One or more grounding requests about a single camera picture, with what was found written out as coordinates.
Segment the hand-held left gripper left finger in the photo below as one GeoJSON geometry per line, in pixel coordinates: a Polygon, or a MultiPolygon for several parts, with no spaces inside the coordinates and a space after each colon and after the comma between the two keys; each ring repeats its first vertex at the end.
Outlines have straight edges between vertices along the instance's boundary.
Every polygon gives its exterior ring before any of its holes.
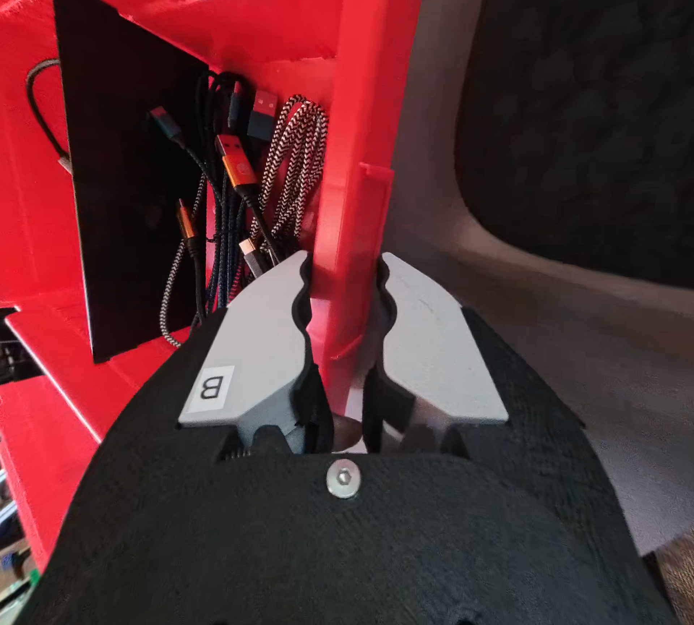
{"type": "Polygon", "coordinates": [[[333,416],[307,332],[311,266],[300,250],[230,302],[179,415],[182,427],[233,426],[248,448],[269,425],[294,454],[333,450],[333,416]]]}

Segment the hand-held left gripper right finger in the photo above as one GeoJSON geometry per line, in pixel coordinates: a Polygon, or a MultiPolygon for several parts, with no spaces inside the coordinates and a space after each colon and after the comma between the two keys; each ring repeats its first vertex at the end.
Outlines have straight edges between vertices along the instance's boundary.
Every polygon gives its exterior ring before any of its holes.
{"type": "Polygon", "coordinates": [[[370,454],[445,449],[456,426],[501,426],[509,414],[462,305],[433,279],[386,252],[377,266],[385,330],[363,386],[370,454]]]}

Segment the red plastic bin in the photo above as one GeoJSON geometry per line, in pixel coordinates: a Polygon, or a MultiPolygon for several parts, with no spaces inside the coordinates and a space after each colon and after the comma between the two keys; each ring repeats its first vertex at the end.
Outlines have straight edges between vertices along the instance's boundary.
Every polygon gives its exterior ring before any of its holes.
{"type": "MultiPolygon", "coordinates": [[[[421,0],[101,0],[284,103],[327,109],[324,174],[302,238],[309,324],[335,411],[367,323],[421,0]]],[[[1,462],[40,570],[91,457],[172,348],[96,364],[85,306],[53,0],[1,0],[1,307],[44,372],[1,387],[1,462]]]]}

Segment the black divider panel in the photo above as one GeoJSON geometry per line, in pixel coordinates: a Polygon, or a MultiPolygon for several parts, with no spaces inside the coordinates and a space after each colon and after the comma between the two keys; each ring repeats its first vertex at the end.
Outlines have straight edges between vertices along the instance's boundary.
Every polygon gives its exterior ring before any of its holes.
{"type": "Polygon", "coordinates": [[[163,107],[198,147],[204,63],[101,0],[53,0],[92,359],[161,335],[159,313],[201,171],[151,117],[163,107]]]}

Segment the black honeycomb cushion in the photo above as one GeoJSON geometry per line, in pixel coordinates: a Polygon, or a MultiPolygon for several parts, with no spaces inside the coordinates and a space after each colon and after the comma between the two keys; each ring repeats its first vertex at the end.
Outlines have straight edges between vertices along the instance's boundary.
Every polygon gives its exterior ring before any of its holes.
{"type": "Polygon", "coordinates": [[[511,247],[693,289],[693,0],[482,0],[464,204],[511,247]]]}

